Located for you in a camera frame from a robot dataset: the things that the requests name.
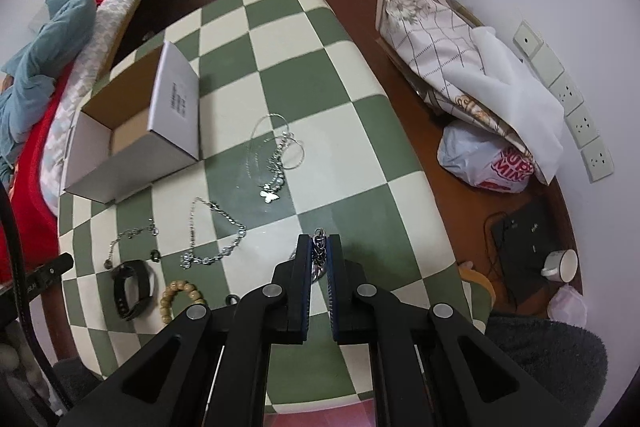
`open box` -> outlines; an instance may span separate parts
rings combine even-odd
[[[170,42],[118,74],[77,115],[64,190],[108,203],[198,161],[198,82]]]

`checkered tablecloth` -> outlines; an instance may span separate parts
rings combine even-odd
[[[118,204],[60,197],[60,248],[75,258],[63,276],[71,330],[82,361],[108,376],[161,330],[158,295],[187,279],[209,306],[224,305],[271,280],[295,250],[298,234],[323,227],[339,233],[348,259],[369,282],[402,301],[428,308],[448,302],[483,328],[490,299],[462,283],[428,181],[383,89],[324,0],[219,0],[146,42],[111,72],[113,78],[163,40],[174,42],[200,75],[200,140],[196,165],[159,180]],[[94,92],[108,82],[103,79]],[[266,204],[245,169],[247,140],[259,118],[283,115],[305,160],[287,171],[280,199]],[[260,141],[281,125],[264,122]],[[180,268],[196,196],[216,201],[249,231],[222,263]],[[154,306],[125,322],[113,302],[103,263],[118,232],[154,218],[159,235],[123,239],[114,264],[148,259],[156,275]],[[206,207],[196,210],[196,255],[233,240],[233,227]],[[337,346],[327,313],[326,283],[312,288],[308,341],[273,346],[267,411],[293,412],[371,396],[367,346]],[[174,314],[189,304],[182,294]]]

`white plastic bag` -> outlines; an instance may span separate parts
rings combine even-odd
[[[472,187],[497,192],[522,192],[534,171],[507,140],[461,120],[445,127],[438,163]]]
[[[546,314],[553,321],[583,328],[587,325],[587,304],[573,286],[565,284],[546,307]]]

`red blanket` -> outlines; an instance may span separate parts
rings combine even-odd
[[[104,0],[95,0],[100,5]],[[73,68],[69,63],[56,83],[56,89],[47,110],[24,144],[16,164],[11,206],[20,233],[22,253],[27,271],[31,271],[59,254],[58,220],[42,197],[40,190],[40,163],[51,122],[56,115],[66,81]],[[4,232],[0,228],[0,282],[11,279],[9,258]]]

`wooden bead bracelet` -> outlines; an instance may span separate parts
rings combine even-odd
[[[165,324],[173,320],[171,316],[171,303],[178,292],[187,292],[194,304],[207,304],[194,284],[188,281],[172,281],[166,286],[166,290],[164,290],[162,298],[160,299],[160,316],[162,317],[162,322]]]

